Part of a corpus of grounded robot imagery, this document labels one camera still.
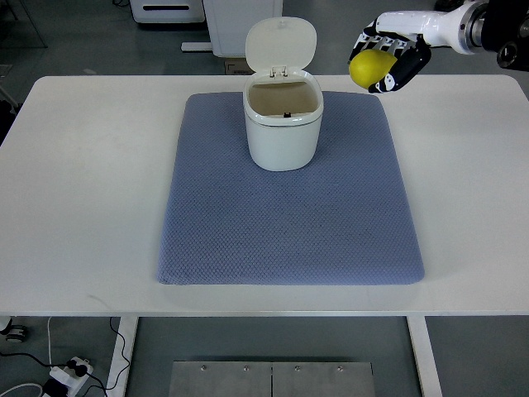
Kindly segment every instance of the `blue mat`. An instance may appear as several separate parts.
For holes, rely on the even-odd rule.
[[[380,101],[325,92],[300,170],[250,157],[241,93],[192,96],[180,131],[158,280],[208,285],[390,285],[424,276]]]

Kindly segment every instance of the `lid hinge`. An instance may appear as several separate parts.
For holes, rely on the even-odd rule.
[[[286,66],[272,66],[270,70],[270,78],[277,79],[279,76],[285,78],[288,76]]]

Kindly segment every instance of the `white trash bin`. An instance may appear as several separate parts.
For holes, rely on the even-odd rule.
[[[253,161],[270,171],[296,170],[314,156],[323,94],[304,71],[316,50],[316,30],[292,17],[265,19],[246,38],[255,71],[243,92],[246,134]]]

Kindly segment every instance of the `table top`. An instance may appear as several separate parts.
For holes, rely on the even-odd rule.
[[[502,75],[420,75],[379,96],[421,247],[422,281],[159,284],[185,102],[193,93],[241,91],[245,79],[37,81],[0,146],[0,314],[529,314],[529,102]],[[363,92],[348,76],[317,80],[323,90]]]

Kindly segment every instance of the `power strip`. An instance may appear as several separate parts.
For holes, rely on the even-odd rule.
[[[93,367],[88,361],[78,357],[68,361],[63,369],[54,366],[50,371],[51,378],[42,388],[44,391],[42,397],[74,397],[87,381],[87,374],[91,374],[92,371]]]

